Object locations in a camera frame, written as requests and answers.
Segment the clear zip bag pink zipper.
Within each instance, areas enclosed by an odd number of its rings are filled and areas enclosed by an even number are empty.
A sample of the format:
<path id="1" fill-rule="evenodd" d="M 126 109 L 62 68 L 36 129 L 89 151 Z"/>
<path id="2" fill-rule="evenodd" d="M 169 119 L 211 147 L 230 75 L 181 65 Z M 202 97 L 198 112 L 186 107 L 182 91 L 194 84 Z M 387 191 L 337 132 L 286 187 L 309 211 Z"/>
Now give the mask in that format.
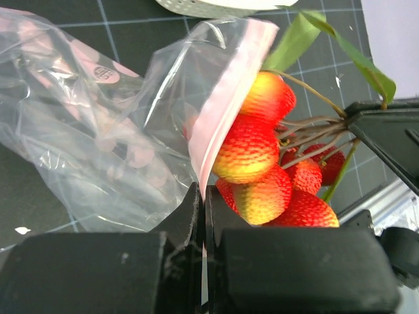
<path id="1" fill-rule="evenodd" d="M 278 32 L 196 25 L 145 77 L 22 10 L 1 9 L 1 143 L 30 161 L 89 232 L 148 232 L 206 189 Z"/>

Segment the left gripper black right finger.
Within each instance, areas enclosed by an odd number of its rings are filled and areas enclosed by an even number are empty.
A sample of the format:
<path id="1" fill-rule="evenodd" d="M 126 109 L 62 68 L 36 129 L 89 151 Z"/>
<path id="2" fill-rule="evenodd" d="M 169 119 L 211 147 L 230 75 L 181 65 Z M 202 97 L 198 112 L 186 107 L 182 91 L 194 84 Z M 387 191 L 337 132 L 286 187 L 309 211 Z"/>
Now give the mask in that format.
<path id="1" fill-rule="evenodd" d="M 206 190 L 210 313 L 395 313 L 383 248 L 365 228 L 252 227 Z"/>

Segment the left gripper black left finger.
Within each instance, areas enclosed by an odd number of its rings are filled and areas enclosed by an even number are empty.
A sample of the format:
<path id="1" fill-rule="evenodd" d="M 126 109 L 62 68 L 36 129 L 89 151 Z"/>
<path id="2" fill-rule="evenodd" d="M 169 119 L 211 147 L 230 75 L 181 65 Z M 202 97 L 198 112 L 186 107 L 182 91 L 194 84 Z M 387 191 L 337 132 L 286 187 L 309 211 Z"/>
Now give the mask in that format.
<path id="1" fill-rule="evenodd" d="M 149 232 L 48 233 L 1 270 L 2 313 L 198 313 L 200 191 Z"/>

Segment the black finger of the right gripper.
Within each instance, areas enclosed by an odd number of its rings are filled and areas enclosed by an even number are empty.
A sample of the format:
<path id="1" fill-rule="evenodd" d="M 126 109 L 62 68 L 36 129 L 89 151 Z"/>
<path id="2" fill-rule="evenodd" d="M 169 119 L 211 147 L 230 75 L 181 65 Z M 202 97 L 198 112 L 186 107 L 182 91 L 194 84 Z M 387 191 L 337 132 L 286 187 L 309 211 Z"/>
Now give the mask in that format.
<path id="1" fill-rule="evenodd" d="M 344 112 L 349 131 L 417 194 L 418 102 L 395 101 L 386 110 L 379 102 L 355 102 Z"/>

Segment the red lychee bunch with leaves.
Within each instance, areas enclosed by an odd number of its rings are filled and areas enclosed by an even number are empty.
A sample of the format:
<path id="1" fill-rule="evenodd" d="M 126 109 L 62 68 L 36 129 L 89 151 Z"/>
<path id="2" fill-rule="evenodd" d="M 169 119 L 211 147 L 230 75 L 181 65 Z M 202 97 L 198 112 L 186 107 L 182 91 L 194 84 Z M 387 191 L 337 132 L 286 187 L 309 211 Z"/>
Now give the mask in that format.
<path id="1" fill-rule="evenodd" d="M 291 87 L 297 80 L 286 71 L 320 33 L 334 38 L 378 92 L 381 111 L 394 99 L 395 82 L 344 39 L 323 13 L 298 11 L 251 78 L 212 167 L 227 205 L 252 226 L 340 225 L 329 202 L 359 144 L 358 138 L 345 140 L 348 114 L 332 104 L 333 116 L 287 119 L 297 105 Z"/>

